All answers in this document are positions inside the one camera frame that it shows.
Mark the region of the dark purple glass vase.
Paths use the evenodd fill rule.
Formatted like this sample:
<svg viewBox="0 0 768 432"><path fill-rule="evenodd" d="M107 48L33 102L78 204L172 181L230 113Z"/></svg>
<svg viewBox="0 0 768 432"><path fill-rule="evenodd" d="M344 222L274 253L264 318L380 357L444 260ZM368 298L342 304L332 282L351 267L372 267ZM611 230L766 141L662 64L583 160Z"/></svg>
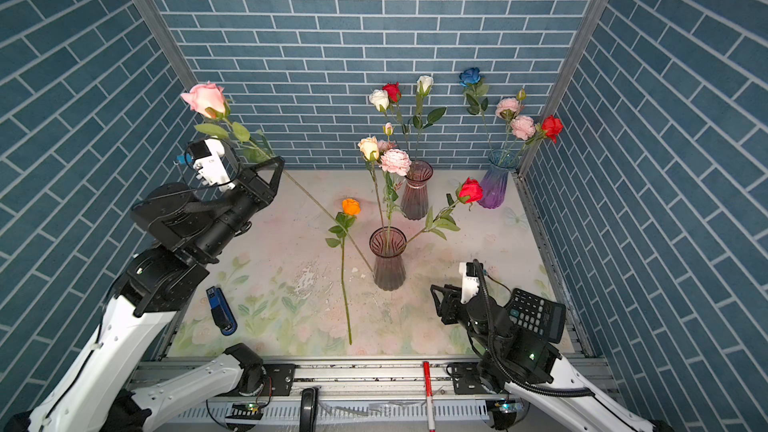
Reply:
<svg viewBox="0 0 768 432"><path fill-rule="evenodd" d="M369 248L375 255L374 283L382 290L394 291L406 279L402 254L406 250L405 234L396 227L380 227L369 239Z"/></svg>

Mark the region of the orange rose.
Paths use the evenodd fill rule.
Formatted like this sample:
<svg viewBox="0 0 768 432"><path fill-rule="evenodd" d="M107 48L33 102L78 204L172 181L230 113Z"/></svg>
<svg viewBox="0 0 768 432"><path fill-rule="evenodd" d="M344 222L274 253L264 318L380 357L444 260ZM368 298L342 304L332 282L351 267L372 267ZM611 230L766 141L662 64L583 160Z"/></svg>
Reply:
<svg viewBox="0 0 768 432"><path fill-rule="evenodd" d="M348 294L345 285L346 241L350 237L349 229L355 223L356 217L360 212L361 208L357 200L353 198L344 199L342 201L341 211L333 218L334 225L328 229L330 236L325 239L328 247L338 248L340 250L340 282L349 345L353 343L353 336Z"/></svg>

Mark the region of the pink glass vase with ribbon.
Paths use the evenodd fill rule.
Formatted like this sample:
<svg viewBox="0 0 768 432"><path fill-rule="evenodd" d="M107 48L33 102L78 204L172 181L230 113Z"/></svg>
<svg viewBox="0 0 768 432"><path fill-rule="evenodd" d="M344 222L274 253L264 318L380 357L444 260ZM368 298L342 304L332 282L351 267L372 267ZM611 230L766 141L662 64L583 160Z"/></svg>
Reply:
<svg viewBox="0 0 768 432"><path fill-rule="evenodd" d="M423 160L414 160L406 175L401 210L408 220L421 220L429 210L427 183L433 175L432 166Z"/></svg>

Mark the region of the red carnation stem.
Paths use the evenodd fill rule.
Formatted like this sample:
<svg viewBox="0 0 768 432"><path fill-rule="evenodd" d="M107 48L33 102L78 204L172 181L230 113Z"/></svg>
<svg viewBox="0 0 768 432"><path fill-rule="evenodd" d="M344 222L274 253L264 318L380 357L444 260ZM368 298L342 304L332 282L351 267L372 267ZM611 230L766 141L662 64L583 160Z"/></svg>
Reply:
<svg viewBox="0 0 768 432"><path fill-rule="evenodd" d="M446 194L447 204L445 207L438 212L434 212L432 207L428 209L423 227L407 240L407 244L410 244L417 237L426 233L432 233L446 240L446 231L459 232L460 227L453 217L455 209L459 206L466 206L470 209L472 204L479 202L483 196L484 191L480 182L467 178L454 193Z"/></svg>

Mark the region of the pale pink bud spray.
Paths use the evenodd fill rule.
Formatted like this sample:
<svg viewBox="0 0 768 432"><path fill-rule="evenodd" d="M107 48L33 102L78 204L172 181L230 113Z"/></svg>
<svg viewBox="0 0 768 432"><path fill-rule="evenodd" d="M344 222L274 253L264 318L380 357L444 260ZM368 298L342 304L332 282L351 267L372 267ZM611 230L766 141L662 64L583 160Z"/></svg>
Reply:
<svg viewBox="0 0 768 432"><path fill-rule="evenodd" d="M377 244L378 251L384 256L393 256L395 252L401 252L404 249L403 245L394 243L392 222L396 212L403 214L402 206L398 204L399 190L405 184L412 161L408 153L391 140L394 126L387 122L382 129L385 140L369 136L361 139L357 147L375 186L380 222L383 227L383 236Z"/></svg>

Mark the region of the white rose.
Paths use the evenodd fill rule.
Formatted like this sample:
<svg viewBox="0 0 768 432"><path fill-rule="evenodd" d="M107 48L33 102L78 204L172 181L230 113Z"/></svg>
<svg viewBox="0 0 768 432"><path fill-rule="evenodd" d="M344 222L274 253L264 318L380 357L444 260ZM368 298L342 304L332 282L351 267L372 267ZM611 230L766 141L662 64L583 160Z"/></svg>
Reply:
<svg viewBox="0 0 768 432"><path fill-rule="evenodd" d="M374 106L374 108L382 113L385 117L389 117L392 115L394 117L394 114L391 111L387 111L388 106L388 98L386 93L381 89L374 90L369 96L368 96L368 102ZM395 132L395 127L392 123L387 122L383 127L382 131L385 135L384 140L380 140L378 142L379 145L379 151L381 154L384 154L385 152L393 149L395 147L395 142L392 140L393 134Z"/></svg>
<svg viewBox="0 0 768 432"><path fill-rule="evenodd" d="M423 75L417 80L415 106L411 117L411 126L416 130L416 140L414 145L415 153L417 153L420 148L422 131L435 125L446 113L446 108L440 107L424 114L424 103L429 96L433 85L434 78L432 76Z"/></svg>

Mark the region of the purple blue gradient vase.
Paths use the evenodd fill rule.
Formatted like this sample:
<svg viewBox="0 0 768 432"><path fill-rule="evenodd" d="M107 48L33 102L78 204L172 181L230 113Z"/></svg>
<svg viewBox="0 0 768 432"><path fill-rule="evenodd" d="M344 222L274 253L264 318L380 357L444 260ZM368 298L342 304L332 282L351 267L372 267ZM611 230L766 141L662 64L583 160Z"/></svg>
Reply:
<svg viewBox="0 0 768 432"><path fill-rule="evenodd" d="M479 204L486 209L500 207L506 196L509 176L519 167L519 153L504 150L490 152L488 169L480 181L483 197Z"/></svg>

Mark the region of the red rose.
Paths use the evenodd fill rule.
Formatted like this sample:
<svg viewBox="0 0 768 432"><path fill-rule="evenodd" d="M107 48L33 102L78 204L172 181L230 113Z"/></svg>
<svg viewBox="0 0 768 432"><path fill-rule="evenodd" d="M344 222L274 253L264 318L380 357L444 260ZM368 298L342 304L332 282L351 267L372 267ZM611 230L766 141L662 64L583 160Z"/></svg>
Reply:
<svg viewBox="0 0 768 432"><path fill-rule="evenodd" d="M382 87L382 90L386 93L388 98L387 111L391 111L394 114L394 118L397 124L400 126L401 132L405 139L406 149L412 150L411 147L411 127L409 121L406 119L400 108L400 101L402 93L398 83L388 83Z"/></svg>
<svg viewBox="0 0 768 432"><path fill-rule="evenodd" d="M555 116L548 116L540 124L535 125L535 132L533 136L526 141L526 144L528 146L533 146L546 141L556 143L562 130L562 121Z"/></svg>

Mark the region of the pink carnation spray stem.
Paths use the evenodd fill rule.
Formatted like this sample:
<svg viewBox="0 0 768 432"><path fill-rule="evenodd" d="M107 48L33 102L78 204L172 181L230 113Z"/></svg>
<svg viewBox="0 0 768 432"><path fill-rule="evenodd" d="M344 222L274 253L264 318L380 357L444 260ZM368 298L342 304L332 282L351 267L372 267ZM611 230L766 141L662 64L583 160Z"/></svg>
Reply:
<svg viewBox="0 0 768 432"><path fill-rule="evenodd" d="M500 164L508 161L515 141L522 141L523 146L526 146L537 134L534 119L523 114L526 97L525 89L521 88L515 96L502 98L496 106L495 115L505 124L505 138L499 155Z"/></svg>

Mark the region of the blue rose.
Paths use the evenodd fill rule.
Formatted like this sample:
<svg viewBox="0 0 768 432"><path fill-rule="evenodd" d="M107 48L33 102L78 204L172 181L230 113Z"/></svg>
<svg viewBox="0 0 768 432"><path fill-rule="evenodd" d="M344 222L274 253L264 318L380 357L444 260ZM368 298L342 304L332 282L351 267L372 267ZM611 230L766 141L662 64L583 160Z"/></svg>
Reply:
<svg viewBox="0 0 768 432"><path fill-rule="evenodd" d="M472 116L479 116L483 123L489 146L492 146L491 134L486 119L486 111L489 106L487 93L489 85L485 83L480 69L472 67L464 70L459 75L459 82L463 87L463 96L466 100L466 111Z"/></svg>

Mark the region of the pink rose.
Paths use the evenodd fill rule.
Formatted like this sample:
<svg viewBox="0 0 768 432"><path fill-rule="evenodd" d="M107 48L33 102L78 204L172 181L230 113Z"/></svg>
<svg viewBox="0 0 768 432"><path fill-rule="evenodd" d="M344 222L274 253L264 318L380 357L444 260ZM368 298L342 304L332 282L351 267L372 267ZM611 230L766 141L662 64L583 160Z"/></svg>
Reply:
<svg viewBox="0 0 768 432"><path fill-rule="evenodd" d="M203 124L195 126L197 131L224 141L234 141L242 150L243 156L247 159L254 159L256 164L277 156L263 132L259 131L252 134L244 125L230 119L231 108L223 94L222 87L210 82L197 84L189 91L183 92L180 97L192 111L205 118ZM319 200L290 173L284 172L284 175L334 222L333 218L338 212L331 213L327 207L322 205ZM370 261L365 257L356 241L351 237L351 232L346 243L347 242L352 244L354 250L358 253L368 269L373 271Z"/></svg>

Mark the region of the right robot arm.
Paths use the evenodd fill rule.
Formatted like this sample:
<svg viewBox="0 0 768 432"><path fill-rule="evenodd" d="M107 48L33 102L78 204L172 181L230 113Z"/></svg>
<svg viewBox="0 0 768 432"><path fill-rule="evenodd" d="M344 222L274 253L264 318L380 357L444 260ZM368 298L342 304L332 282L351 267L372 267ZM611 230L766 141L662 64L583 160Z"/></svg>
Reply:
<svg viewBox="0 0 768 432"><path fill-rule="evenodd" d="M476 381L490 393L519 397L571 431L670 431L644 419L591 383L551 341L563 335L565 306L516 288L505 305L480 291L433 285L430 293L446 325L465 328L482 347Z"/></svg>

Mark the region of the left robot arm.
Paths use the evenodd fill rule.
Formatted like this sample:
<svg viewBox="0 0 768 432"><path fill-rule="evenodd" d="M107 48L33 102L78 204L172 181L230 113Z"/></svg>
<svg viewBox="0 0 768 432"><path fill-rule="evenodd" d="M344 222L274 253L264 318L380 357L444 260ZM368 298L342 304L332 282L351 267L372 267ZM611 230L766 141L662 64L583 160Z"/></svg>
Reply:
<svg viewBox="0 0 768 432"><path fill-rule="evenodd" d="M219 199L200 201L181 182L155 189L131 211L155 244L139 253L110 287L93 335L53 391L33 410L12 416L7 431L153 431L219 394L259 396L262 358L239 343L212 362L154 386L125 385L146 349L187 305L207 265L250 228L277 195L280 157L243 166Z"/></svg>

